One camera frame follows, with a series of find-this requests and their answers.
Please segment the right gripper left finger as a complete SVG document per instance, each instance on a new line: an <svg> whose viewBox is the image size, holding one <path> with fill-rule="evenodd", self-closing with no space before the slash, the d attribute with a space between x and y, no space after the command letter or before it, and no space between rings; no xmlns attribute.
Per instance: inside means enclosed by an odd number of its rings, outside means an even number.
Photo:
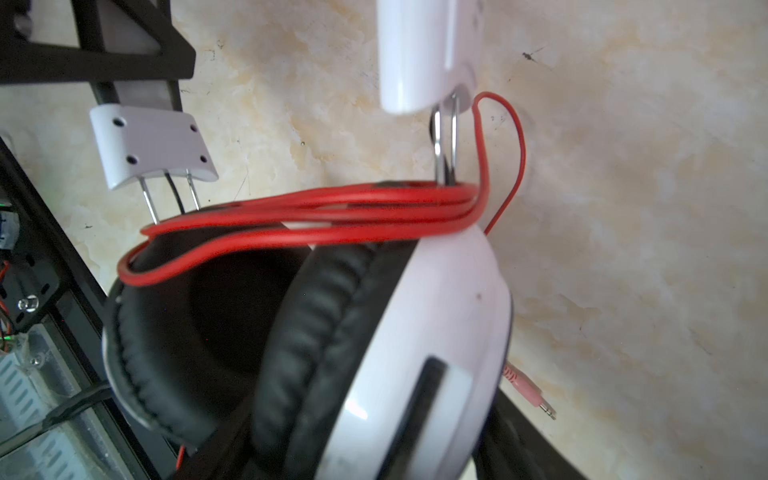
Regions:
<svg viewBox="0 0 768 480"><path fill-rule="evenodd" d="M250 408L238 407L170 478L240 479L251 458Z"/></svg>

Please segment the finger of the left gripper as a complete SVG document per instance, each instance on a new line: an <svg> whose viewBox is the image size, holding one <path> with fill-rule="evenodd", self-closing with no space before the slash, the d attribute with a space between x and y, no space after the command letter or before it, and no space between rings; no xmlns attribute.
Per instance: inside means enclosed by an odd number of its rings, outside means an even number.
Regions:
<svg viewBox="0 0 768 480"><path fill-rule="evenodd" d="M178 82L193 76L196 52L175 29L169 1L73 1L79 45L31 40L30 1L1 3L1 83L88 83L99 103L117 103L115 84L163 81L181 108Z"/></svg>

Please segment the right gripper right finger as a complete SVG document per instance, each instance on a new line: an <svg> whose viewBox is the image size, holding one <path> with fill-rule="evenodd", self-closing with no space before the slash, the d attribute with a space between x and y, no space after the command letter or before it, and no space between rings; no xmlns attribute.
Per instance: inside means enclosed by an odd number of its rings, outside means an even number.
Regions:
<svg viewBox="0 0 768 480"><path fill-rule="evenodd" d="M585 479L500 389L473 452L473 462L480 480Z"/></svg>

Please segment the white black headphones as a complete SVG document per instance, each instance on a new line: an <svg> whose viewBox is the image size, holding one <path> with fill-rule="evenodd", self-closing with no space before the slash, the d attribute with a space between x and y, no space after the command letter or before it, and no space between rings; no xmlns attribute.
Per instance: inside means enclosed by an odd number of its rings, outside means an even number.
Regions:
<svg viewBox="0 0 768 480"><path fill-rule="evenodd" d="M252 479L455 479L506 360L513 300L440 115L477 113L482 1L377 3L380 104L430 110L436 172L233 201L143 229L102 354L145 427L193 455L250 408Z"/></svg>

